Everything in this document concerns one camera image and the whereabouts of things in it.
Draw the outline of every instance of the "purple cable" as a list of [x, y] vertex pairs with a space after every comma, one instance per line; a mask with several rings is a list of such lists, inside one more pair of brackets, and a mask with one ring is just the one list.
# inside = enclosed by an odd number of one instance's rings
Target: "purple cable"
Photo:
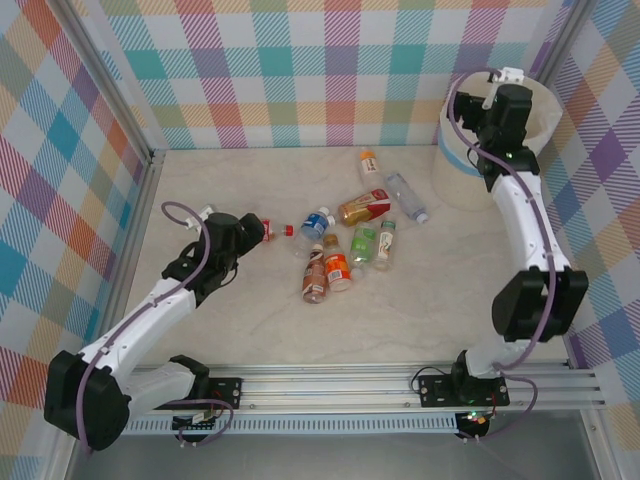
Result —
[[[204, 256], [202, 257], [202, 261], [200, 262], [198, 267], [193, 271], [193, 273], [191, 275], [189, 275], [185, 280], [180, 282], [178, 285], [173, 287], [171, 290], [168, 290], [166, 293], [163, 293], [162, 295], [160, 295], [158, 298], [155, 299], [154, 303], [147, 303], [147, 304], [143, 305], [142, 307], [140, 307], [140, 309], [136, 310], [136, 312], [131, 314], [131, 316], [127, 319], [127, 321], [125, 321], [122, 325], [120, 325], [120, 327], [118, 327], [118, 329], [113, 333], [113, 335], [111, 335], [111, 337], [109, 337], [109, 339], [105, 342], [103, 348], [107, 348], [108, 349], [110, 346], [112, 346], [114, 344], [114, 342], [116, 341], [116, 339], [120, 335], [122, 335], [122, 332], [124, 332], [133, 322], [135, 322], [140, 317], [140, 315], [142, 315], [144, 312], [146, 312], [147, 310], [149, 310], [152, 307], [155, 308], [159, 303], [162, 303], [164, 300], [166, 300], [170, 296], [174, 295], [177, 291], [182, 289], [191, 280], [193, 280], [202, 271], [202, 269], [207, 264], [207, 259], [209, 258], [209, 252], [211, 250], [211, 238], [209, 237], [209, 230], [205, 226], [204, 221], [200, 218], [200, 215], [198, 215], [191, 208], [187, 207], [186, 205], [184, 205], [182, 203], [173, 202], [173, 201], [164, 202], [160, 206], [160, 208], [162, 210], [162, 213], [164, 213], [167, 216], [167, 218], [169, 218], [169, 220], [171, 220], [172, 222], [175, 222], [175, 223], [177, 223], [179, 225], [183, 225], [183, 226], [187, 226], [187, 222], [179, 220], [176, 217], [174, 217], [173, 215], [171, 215], [167, 211], [167, 207], [178, 207], [178, 208], [184, 210], [189, 215], [191, 215], [193, 218], [195, 218], [196, 221], [200, 224], [200, 227], [202, 228], [202, 232], [204, 233], [204, 239], [205, 239]], [[80, 379], [80, 385], [78, 386], [78, 393], [76, 395], [76, 425], [78, 427], [78, 439], [80, 440], [80, 445], [82, 446], [82, 449], [84, 450], [84, 452], [87, 455], [91, 454], [91, 448], [89, 447], [89, 442], [87, 441], [87, 431], [86, 431], [85, 426], [84, 426], [84, 392], [85, 392], [85, 390], [87, 388], [87, 382], [89, 381], [89, 377], [91, 376], [91, 372], [93, 371], [95, 366], [98, 364], [98, 362], [100, 361], [100, 359], [104, 355], [105, 354], [102, 352], [102, 349], [100, 349], [100, 350], [98, 350], [98, 353], [96, 353], [96, 356], [93, 357], [91, 362], [89, 362], [89, 366], [84, 371], [84, 374], [82, 375], [82, 378]]]
[[[226, 432], [230, 427], [231, 427], [231, 422], [233, 421], [233, 407], [228, 404], [225, 401], [222, 400], [215, 400], [215, 399], [200, 399], [200, 400], [175, 400], [173, 402], [169, 402], [166, 405], [202, 405], [202, 404], [209, 404], [209, 405], [220, 405], [223, 406], [224, 408], [226, 408], [229, 411], [229, 420], [227, 420], [227, 423], [224, 425], [224, 427], [222, 427], [222, 429], [219, 432], [214, 433], [213, 435], [209, 435], [207, 438], [205, 438], [204, 440], [202, 440], [201, 442], [192, 444], [192, 446], [195, 447], [201, 447], [203, 445], [206, 445], [208, 443], [213, 442], [214, 440], [217, 440], [218, 438], [220, 438], [222, 436], [222, 434], [224, 432]], [[184, 431], [184, 427], [182, 427], [181, 429], [178, 430], [178, 440], [180, 440], [181, 442], [185, 442], [186, 440], [184, 438], [182, 438], [182, 432]]]
[[553, 253], [551, 250], [551, 240], [549, 239], [549, 234], [547, 233], [547, 229], [544, 224], [542, 213], [540, 212], [540, 208], [538, 207], [538, 204], [536, 203], [536, 200], [533, 197], [533, 193], [527, 186], [526, 182], [518, 174], [518, 172], [516, 172], [516, 170], [507, 162], [496, 157], [495, 155], [485, 152], [480, 147], [474, 145], [472, 142], [467, 140], [467, 138], [462, 133], [462, 130], [460, 130], [460, 127], [458, 127], [458, 124], [455, 121], [453, 104], [456, 97], [456, 93], [458, 93], [460, 86], [467, 78], [469, 78], [474, 73], [483, 73], [483, 72], [492, 73], [494, 75], [497, 75], [498, 77], [500, 76], [500, 70], [496, 68], [483, 68], [475, 72], [464, 74], [451, 89], [451, 96], [449, 97], [449, 103], [447, 105], [449, 122], [451, 123], [451, 127], [453, 128], [453, 131], [456, 133], [456, 135], [458, 135], [460, 140], [462, 140], [462, 142], [467, 147], [475, 151], [479, 156], [482, 156], [487, 160], [491, 160], [493, 163], [496, 163], [502, 168], [504, 168], [516, 180], [516, 182], [518, 182], [518, 185], [520, 185], [520, 188], [522, 188], [525, 195], [527, 196], [527, 200], [531, 205], [531, 208], [533, 209], [533, 213], [536, 217], [536, 221], [538, 222], [540, 235], [542, 236], [542, 243], [544, 244], [547, 263], [549, 264], [549, 288], [548, 288], [549, 292], [547, 294], [547, 301], [544, 304], [544, 309], [542, 310], [542, 316], [540, 317], [540, 322], [538, 323], [538, 327], [536, 328], [536, 331], [534, 332], [533, 337], [531, 337], [531, 342], [529, 343], [529, 346], [527, 346], [527, 348], [522, 353], [520, 358], [515, 360], [513, 363], [510, 363], [509, 365], [502, 365], [500, 363], [494, 364], [497, 370], [504, 371], [504, 370], [512, 370], [520, 366], [529, 357], [529, 355], [531, 355], [531, 352], [533, 351], [536, 344], [538, 343], [538, 340], [540, 340], [540, 337], [542, 336], [542, 332], [544, 332], [544, 329], [547, 326], [547, 322], [549, 321], [549, 316], [551, 315], [551, 308], [553, 307], [553, 300], [556, 293], [556, 276], [553, 275], [553, 272], [555, 272], [556, 267], [555, 267], [555, 262], [553, 261]]

